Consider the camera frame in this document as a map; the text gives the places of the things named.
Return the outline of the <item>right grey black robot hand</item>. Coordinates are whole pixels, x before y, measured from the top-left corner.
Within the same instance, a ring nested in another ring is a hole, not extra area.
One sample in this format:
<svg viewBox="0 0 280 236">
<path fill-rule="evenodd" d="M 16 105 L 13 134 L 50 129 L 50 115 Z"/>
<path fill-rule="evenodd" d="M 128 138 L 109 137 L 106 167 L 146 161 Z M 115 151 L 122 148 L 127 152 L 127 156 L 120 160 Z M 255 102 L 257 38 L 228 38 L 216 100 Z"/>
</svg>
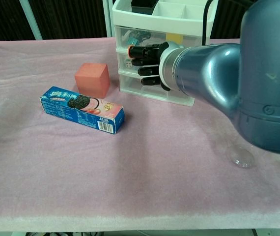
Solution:
<svg viewBox="0 0 280 236">
<path fill-rule="evenodd" d="M 143 86 L 160 85 L 165 91 L 170 88 L 165 84 L 160 74 L 161 60 L 165 59 L 173 50 L 182 48 L 174 42 L 163 42 L 148 46 L 134 46 L 128 48 L 128 56 L 133 66 L 138 66 L 138 75 Z"/>
</svg>

